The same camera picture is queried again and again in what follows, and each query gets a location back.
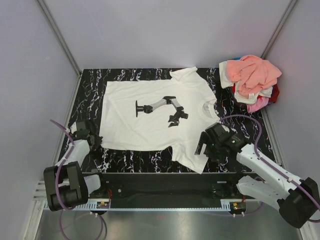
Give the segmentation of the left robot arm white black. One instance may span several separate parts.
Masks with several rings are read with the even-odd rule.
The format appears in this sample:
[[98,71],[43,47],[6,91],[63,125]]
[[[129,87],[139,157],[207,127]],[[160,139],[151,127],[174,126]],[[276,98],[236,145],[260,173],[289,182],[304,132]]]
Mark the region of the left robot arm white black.
[[70,128],[50,120],[69,139],[68,149],[62,158],[43,171],[48,208],[53,211],[73,210],[86,204],[92,193],[103,198],[108,186],[97,173],[84,176],[81,166],[85,158],[98,150],[102,143],[95,124],[88,119],[75,121]]

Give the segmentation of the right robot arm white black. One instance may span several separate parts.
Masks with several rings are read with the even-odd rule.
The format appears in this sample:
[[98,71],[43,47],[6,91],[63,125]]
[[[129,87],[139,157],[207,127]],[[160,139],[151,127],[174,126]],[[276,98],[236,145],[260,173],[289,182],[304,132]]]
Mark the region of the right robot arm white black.
[[196,155],[204,153],[211,160],[226,157],[253,170],[261,181],[244,176],[227,185],[228,195],[252,197],[273,207],[292,227],[300,229],[320,209],[318,184],[310,177],[302,179],[258,151],[241,133],[227,131],[220,123],[204,130],[199,137]]

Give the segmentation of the white t-shirt robot print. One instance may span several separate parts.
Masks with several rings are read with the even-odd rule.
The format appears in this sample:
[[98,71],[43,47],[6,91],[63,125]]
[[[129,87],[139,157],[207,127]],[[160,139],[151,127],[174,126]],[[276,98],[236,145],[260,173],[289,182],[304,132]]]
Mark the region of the white t-shirt robot print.
[[101,146],[112,150],[160,151],[201,174],[208,158],[196,153],[202,131],[219,117],[213,90],[196,67],[170,79],[110,81],[102,102]]

